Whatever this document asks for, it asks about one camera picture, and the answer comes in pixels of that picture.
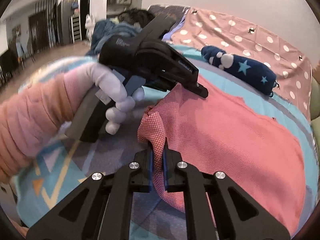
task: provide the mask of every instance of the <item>white glove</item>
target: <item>white glove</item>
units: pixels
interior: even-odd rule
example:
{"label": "white glove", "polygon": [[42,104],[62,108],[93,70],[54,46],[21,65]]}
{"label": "white glove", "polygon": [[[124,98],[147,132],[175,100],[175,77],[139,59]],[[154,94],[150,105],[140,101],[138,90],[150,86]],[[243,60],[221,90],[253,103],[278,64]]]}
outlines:
{"label": "white glove", "polygon": [[106,131],[115,134],[120,124],[126,119],[136,101],[144,98],[144,90],[138,88],[131,97],[127,95],[123,84],[112,73],[112,71],[99,63],[85,63],[64,76],[64,84],[71,108],[75,113],[87,91],[95,84],[116,102],[116,106],[106,111],[106,118],[109,122],[106,125]]}

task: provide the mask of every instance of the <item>metal screw head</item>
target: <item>metal screw head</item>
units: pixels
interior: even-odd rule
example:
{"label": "metal screw head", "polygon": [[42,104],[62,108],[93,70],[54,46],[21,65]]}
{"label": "metal screw head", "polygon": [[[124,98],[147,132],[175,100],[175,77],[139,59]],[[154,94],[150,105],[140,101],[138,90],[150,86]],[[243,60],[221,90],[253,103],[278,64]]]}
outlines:
{"label": "metal screw head", "polygon": [[223,171],[216,172],[216,177],[218,179],[224,179],[226,177],[226,174]]}
{"label": "metal screw head", "polygon": [[185,162],[178,162],[178,163],[177,163],[177,166],[178,166],[180,169],[184,169],[184,168],[186,168],[186,167],[188,166],[188,164],[185,163]]}
{"label": "metal screw head", "polygon": [[96,173],[92,174],[91,178],[92,178],[93,180],[99,180],[99,179],[102,178],[102,174],[99,173],[99,172],[96,172]]}
{"label": "metal screw head", "polygon": [[249,28],[248,33],[250,33],[250,34],[254,34],[254,33],[255,33],[255,31],[256,31],[256,29],[255,29],[255,28],[250,27],[250,28]]}
{"label": "metal screw head", "polygon": [[132,162],[132,163],[129,164],[129,167],[130,167],[130,169],[135,170],[135,169],[139,168],[140,165],[139,165],[139,163]]}

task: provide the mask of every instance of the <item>pink towel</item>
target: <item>pink towel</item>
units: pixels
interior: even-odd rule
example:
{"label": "pink towel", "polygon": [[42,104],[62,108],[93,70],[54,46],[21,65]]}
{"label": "pink towel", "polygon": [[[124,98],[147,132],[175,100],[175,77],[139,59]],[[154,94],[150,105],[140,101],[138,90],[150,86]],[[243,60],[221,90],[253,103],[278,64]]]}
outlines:
{"label": "pink towel", "polygon": [[275,119],[258,115],[242,98],[228,95],[199,76],[207,99],[178,84],[149,107],[138,130],[154,148],[153,183],[160,197],[184,212],[182,193],[167,193],[161,171],[165,137],[169,148],[200,171],[224,171],[292,235],[305,197],[305,175],[298,140]]}

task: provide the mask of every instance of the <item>bed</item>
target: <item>bed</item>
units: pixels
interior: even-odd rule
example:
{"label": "bed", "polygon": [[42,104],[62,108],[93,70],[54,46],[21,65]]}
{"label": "bed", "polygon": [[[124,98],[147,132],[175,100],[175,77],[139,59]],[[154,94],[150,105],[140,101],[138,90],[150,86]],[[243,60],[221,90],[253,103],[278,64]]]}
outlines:
{"label": "bed", "polygon": [[[177,24],[164,36],[164,39],[194,63],[207,81],[229,95],[243,98],[245,104],[255,113],[275,118],[298,139],[303,152],[306,177],[306,197],[300,216],[299,230],[316,205],[318,182],[318,156],[310,127],[310,111],[308,111],[311,91],[311,67],[308,58],[290,44],[280,40],[275,34],[237,17],[186,6],[153,5],[149,10],[155,14],[166,13],[177,18]],[[199,32],[200,23],[201,29],[206,29],[206,26],[208,27],[213,21],[217,21],[217,26],[210,28],[215,32],[212,34],[208,31],[205,34]],[[236,25],[242,26],[245,31],[237,28],[236,33],[232,34],[232,27]],[[249,28],[255,31],[248,33]],[[266,37],[272,38],[274,43],[278,42],[276,47],[281,48],[281,51],[272,52],[271,48],[267,49],[268,44],[272,44],[268,40],[265,45],[260,42],[258,46],[253,42],[255,39],[250,41],[260,33],[262,36],[268,35]],[[248,45],[244,45],[244,49],[238,44],[244,43],[245,39],[248,39]],[[272,98],[266,98],[241,80],[207,64],[199,50],[207,45],[207,42],[211,45],[223,46],[231,53],[243,53],[247,57],[255,57],[260,61],[268,59],[269,63],[265,64],[278,72],[278,81],[283,90],[275,90]],[[262,50],[267,50],[271,56],[265,54],[259,56]],[[70,57],[49,63],[32,77],[31,82],[45,82],[58,73],[66,72],[84,62],[96,60],[94,57]],[[288,72],[287,76],[284,74],[284,69]],[[29,83],[30,81],[26,82],[21,89]],[[287,92],[288,88],[291,88],[290,90],[294,88],[294,92],[291,91],[294,93],[294,98],[291,96],[292,93]],[[60,133],[42,150],[33,165],[16,177],[17,209],[27,226],[32,226],[92,173],[97,171],[104,174],[113,173],[120,166],[130,162],[136,152],[145,148],[145,145],[137,141],[136,132],[142,114],[147,106],[154,105],[167,94],[148,88],[145,88],[145,92],[145,100],[139,103],[134,111],[134,121],[123,125],[116,136],[105,135],[94,144],[74,142],[63,135],[64,129],[68,126],[65,124]],[[159,197],[155,189],[151,194],[136,194],[134,197],[131,237],[140,239],[146,236],[151,239],[168,240],[186,237],[184,213],[168,205]]]}

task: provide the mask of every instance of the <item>door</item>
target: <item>door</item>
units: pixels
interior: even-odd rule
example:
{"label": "door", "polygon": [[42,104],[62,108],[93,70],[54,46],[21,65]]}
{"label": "door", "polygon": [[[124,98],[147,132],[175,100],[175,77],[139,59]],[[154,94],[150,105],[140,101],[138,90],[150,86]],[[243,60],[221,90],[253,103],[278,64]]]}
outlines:
{"label": "door", "polygon": [[89,14],[90,0],[80,0],[80,25],[81,25],[81,36],[85,40],[87,30],[85,29],[85,21],[87,14]]}
{"label": "door", "polygon": [[29,31],[34,53],[49,47],[46,11],[29,16]]}

